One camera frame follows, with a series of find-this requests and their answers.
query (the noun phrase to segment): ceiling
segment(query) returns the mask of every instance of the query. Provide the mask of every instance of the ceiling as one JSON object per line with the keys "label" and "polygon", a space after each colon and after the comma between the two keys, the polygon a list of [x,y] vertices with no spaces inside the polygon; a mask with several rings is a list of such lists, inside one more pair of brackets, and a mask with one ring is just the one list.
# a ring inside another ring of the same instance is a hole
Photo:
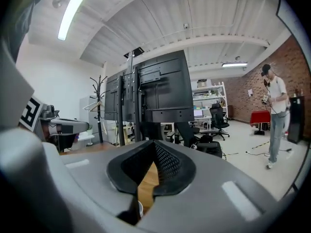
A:
{"label": "ceiling", "polygon": [[[58,9],[52,1],[36,5],[29,42],[101,67],[123,67],[124,55],[138,47],[145,53],[134,64],[184,50],[191,78],[237,77],[286,40],[280,40],[286,28],[276,16],[278,0],[84,0],[66,41],[57,35],[69,0]],[[221,67],[236,61],[248,68]]]}

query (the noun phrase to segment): black coat rack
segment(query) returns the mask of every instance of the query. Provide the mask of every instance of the black coat rack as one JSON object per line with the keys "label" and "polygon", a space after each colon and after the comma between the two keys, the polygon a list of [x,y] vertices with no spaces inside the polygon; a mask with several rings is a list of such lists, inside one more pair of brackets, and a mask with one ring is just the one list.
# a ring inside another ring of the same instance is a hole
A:
{"label": "black coat rack", "polygon": [[[93,81],[95,81],[96,85],[97,85],[97,88],[95,87],[95,85],[93,85],[94,89],[95,89],[95,92],[96,92],[96,97],[93,98],[90,96],[90,98],[92,99],[97,99],[97,103],[99,103],[101,101],[101,99],[104,97],[104,93],[101,93],[101,85],[102,83],[104,82],[104,80],[107,78],[107,76],[101,80],[101,75],[99,76],[99,81],[97,82],[95,79],[91,78]],[[103,135],[102,135],[102,125],[101,125],[101,118],[103,119],[103,117],[101,117],[101,105],[99,104],[97,106],[97,117],[95,117],[95,119],[97,119],[97,126],[98,126],[98,134],[99,134],[99,141],[100,143],[103,143]]]}

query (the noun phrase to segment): jeans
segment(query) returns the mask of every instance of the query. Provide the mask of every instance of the jeans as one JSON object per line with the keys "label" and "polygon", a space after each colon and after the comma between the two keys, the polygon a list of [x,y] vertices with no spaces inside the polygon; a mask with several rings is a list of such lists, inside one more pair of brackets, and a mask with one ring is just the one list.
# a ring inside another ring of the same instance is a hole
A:
{"label": "jeans", "polygon": [[282,130],[284,127],[286,112],[278,114],[271,114],[271,127],[270,127],[270,147],[269,147],[269,162],[276,162],[276,157],[280,148]]}

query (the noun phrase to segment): shoe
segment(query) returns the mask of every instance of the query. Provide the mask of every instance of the shoe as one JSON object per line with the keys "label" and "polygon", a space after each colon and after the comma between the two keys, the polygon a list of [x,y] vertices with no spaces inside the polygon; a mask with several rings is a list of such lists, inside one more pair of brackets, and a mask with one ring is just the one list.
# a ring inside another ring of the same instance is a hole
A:
{"label": "shoe", "polygon": [[268,162],[268,165],[266,166],[268,169],[271,169],[271,168],[273,168],[273,165],[274,165],[274,163],[272,163],[272,162]]}

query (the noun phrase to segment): fluorescent light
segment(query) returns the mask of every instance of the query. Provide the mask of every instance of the fluorescent light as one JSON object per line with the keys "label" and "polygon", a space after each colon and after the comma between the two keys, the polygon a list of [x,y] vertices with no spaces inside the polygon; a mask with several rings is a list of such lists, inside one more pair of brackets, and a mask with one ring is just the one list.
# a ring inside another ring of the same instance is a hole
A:
{"label": "fluorescent light", "polygon": [[247,63],[225,63],[222,67],[244,67]]}
{"label": "fluorescent light", "polygon": [[60,24],[58,39],[64,41],[68,33],[69,26],[83,0],[70,0]]}

